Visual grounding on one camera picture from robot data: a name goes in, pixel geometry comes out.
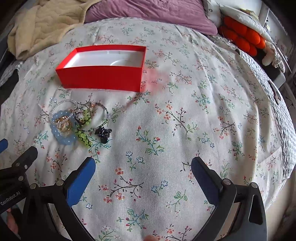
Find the bed sheet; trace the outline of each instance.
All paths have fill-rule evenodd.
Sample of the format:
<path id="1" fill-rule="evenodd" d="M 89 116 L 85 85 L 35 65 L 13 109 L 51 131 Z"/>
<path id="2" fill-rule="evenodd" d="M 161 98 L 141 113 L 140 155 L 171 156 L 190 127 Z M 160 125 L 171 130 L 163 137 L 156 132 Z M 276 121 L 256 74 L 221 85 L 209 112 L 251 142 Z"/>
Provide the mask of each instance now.
<path id="1" fill-rule="evenodd" d="M 94 43 L 147 46 L 140 93 L 61 86 L 55 67 Z M 97 240 L 191 240 L 214 210 L 191 172 L 195 156 L 235 184 L 256 182 L 266 209 L 285 183 L 278 123 L 263 87 L 233 48 L 190 28 L 135 18 L 85 24 L 27 59 L 19 76 L 1 107 L 0 138 L 9 146 L 0 168 L 36 146 L 27 176 L 44 186 L 93 157 L 96 172 L 73 209 Z M 111 113 L 108 143 L 89 133 L 91 148 L 59 145 L 52 107 L 89 98 Z"/>

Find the blue beaded bracelet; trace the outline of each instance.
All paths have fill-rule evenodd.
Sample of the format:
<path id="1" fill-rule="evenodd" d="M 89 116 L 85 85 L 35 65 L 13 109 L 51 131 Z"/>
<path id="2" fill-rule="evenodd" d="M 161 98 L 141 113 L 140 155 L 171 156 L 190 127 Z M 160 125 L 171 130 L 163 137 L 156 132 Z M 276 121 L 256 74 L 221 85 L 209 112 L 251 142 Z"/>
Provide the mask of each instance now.
<path id="1" fill-rule="evenodd" d="M 53 115 L 52 122 L 54 122 L 56 119 L 58 119 L 62 116 L 69 116 L 70 114 L 71 113 L 68 110 L 60 110 L 58 113 Z M 72 127 L 74 127 L 75 126 L 75 119 L 74 119 L 73 115 L 70 117 L 69 121 L 71 122 Z M 77 139 L 77 136 L 75 135 L 74 132 L 69 134 L 67 137 L 63 137 L 56 125 L 50 124 L 50 128 L 51 128 L 52 133 L 55 136 L 55 138 L 59 144 L 71 145 Z"/>

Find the beige blanket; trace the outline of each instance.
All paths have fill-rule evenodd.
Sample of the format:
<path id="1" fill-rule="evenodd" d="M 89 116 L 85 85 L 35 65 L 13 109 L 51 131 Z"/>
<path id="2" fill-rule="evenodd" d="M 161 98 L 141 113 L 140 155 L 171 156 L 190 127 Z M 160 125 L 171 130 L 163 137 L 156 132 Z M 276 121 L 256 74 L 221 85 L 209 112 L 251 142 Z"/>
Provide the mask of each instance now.
<path id="1" fill-rule="evenodd" d="M 69 30 L 84 23 L 87 9 L 101 0 L 37 0 L 18 16 L 8 35 L 8 49 L 25 60 L 61 41 Z"/>

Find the open box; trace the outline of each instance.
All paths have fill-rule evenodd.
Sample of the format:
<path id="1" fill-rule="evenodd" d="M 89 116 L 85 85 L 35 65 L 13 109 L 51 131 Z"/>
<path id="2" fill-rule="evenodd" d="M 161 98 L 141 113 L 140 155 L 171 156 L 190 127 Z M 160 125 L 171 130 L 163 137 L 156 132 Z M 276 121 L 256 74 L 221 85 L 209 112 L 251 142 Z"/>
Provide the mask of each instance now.
<path id="1" fill-rule="evenodd" d="M 139 92 L 146 47 L 94 45 L 74 49 L 56 68 L 64 88 Z"/>

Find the purple pillow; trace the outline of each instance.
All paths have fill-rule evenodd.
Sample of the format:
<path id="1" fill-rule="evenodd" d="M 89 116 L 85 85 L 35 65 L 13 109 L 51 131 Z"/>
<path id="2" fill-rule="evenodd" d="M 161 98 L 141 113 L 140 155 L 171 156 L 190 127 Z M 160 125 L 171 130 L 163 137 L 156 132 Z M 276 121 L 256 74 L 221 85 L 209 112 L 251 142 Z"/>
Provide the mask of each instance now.
<path id="1" fill-rule="evenodd" d="M 84 22 L 119 17 L 180 24 L 203 34 L 217 34 L 216 26 L 205 15 L 202 0 L 102 0 L 87 10 Z"/>

